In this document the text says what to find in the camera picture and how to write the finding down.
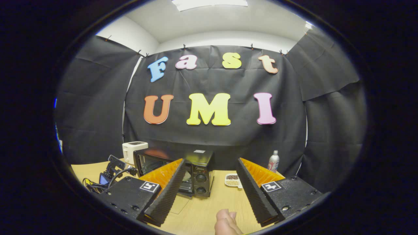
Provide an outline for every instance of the white wall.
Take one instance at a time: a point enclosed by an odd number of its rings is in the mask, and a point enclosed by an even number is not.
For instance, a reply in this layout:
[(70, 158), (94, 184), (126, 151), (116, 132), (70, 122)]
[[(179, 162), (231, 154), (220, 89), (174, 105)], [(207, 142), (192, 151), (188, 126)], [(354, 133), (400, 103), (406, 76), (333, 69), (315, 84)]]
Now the white wall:
[(186, 47), (206, 45), (251, 46), (252, 44), (254, 48), (267, 49), (276, 52), (282, 50), (283, 53), (286, 53), (286, 50), (289, 51), (296, 43), (296, 41), (287, 38), (265, 33), (249, 31), (213, 31), (191, 34), (163, 42), (157, 47), (155, 52), (158, 53), (183, 48), (183, 44), (185, 44)]
[(126, 16), (113, 21), (96, 35), (104, 38), (112, 35), (109, 40), (127, 46), (134, 51), (142, 50), (142, 55), (146, 53), (154, 54), (159, 45), (158, 41), (149, 32)]

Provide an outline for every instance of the wooden table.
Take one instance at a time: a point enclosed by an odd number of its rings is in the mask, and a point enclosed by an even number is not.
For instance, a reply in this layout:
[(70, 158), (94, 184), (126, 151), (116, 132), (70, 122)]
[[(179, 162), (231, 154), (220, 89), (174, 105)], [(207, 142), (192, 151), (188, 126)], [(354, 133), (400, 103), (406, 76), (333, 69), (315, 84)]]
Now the wooden table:
[[(108, 163), (72, 165), (72, 168), (80, 182), (83, 178), (99, 182), (99, 173), (106, 170)], [(214, 184), (208, 198), (188, 198), (178, 194), (173, 203), (173, 212), (170, 211), (164, 224), (161, 227), (150, 226), (173, 234), (213, 235), (215, 234), (216, 213), (221, 209), (228, 208), (230, 212), (237, 212), (237, 225), (244, 234), (262, 229), (255, 219), (244, 190), (225, 185), (225, 175), (229, 173), (236, 173), (236, 171), (213, 171)]]

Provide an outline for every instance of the soda bottle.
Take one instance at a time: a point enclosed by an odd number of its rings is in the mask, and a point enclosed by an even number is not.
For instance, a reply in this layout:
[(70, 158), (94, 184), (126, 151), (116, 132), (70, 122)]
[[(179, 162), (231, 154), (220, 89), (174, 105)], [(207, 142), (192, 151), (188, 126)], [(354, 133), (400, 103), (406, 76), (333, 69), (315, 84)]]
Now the soda bottle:
[(272, 172), (276, 172), (277, 171), (277, 167), (279, 166), (279, 155), (277, 150), (273, 151), (273, 155), (270, 157), (270, 159), (268, 160), (268, 166), (267, 169), (269, 171)]

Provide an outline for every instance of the toaster oven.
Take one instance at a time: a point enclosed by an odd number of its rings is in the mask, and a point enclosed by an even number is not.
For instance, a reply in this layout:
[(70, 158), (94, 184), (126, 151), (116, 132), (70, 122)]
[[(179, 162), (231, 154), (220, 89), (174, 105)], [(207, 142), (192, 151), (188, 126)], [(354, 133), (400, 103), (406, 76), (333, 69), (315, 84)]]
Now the toaster oven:
[(138, 176), (143, 176), (180, 158), (186, 160), (186, 173), (178, 192), (186, 196), (209, 197), (214, 176), (212, 174), (213, 151), (201, 149), (147, 148), (133, 152)]

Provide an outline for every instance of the foam letter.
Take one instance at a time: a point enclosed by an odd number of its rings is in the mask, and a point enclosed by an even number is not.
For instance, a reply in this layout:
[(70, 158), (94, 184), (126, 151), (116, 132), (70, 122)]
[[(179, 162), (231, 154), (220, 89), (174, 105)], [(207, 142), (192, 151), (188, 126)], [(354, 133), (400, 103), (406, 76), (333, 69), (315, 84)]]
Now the foam letter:
[(164, 56), (163, 58), (148, 65), (147, 68), (151, 70), (151, 82), (155, 82), (164, 76), (164, 73), (160, 72), (160, 70), (164, 71), (166, 69), (166, 64), (164, 62), (167, 62), (167, 60), (168, 58)]
[(258, 59), (263, 62), (263, 67), (267, 72), (276, 74), (279, 71), (278, 69), (273, 68), (272, 63), (274, 63), (275, 61), (274, 59), (270, 59), (268, 55), (260, 56)]
[(197, 56), (187, 55), (180, 57), (180, 61), (176, 63), (176, 68), (178, 69), (194, 69), (196, 65)]
[(228, 100), (231, 98), (229, 94), (216, 94), (210, 105), (202, 93), (191, 94), (189, 98), (191, 99), (191, 111), (190, 118), (186, 121), (187, 124), (199, 125), (199, 113), (205, 125), (209, 123), (213, 113), (215, 113), (215, 118), (212, 120), (213, 125), (227, 126), (231, 124), (231, 120), (228, 119)]
[(241, 61), (239, 58), (241, 58), (240, 54), (227, 52), (222, 56), (222, 59), (224, 59), (224, 61), (222, 61), (222, 65), (226, 69), (238, 69), (241, 67)]
[(145, 108), (144, 108), (144, 119), (149, 124), (161, 124), (165, 122), (168, 117), (168, 110), (170, 109), (170, 101), (174, 98), (173, 95), (163, 95), (161, 99), (163, 100), (163, 108), (161, 109), (161, 114), (159, 116), (154, 116), (154, 104), (158, 100), (158, 96), (150, 95), (145, 97)]
[(254, 94), (254, 98), (258, 101), (258, 109), (260, 110), (260, 117), (257, 119), (257, 123), (260, 125), (276, 123), (276, 119), (271, 113), (271, 97), (272, 95), (270, 93)]

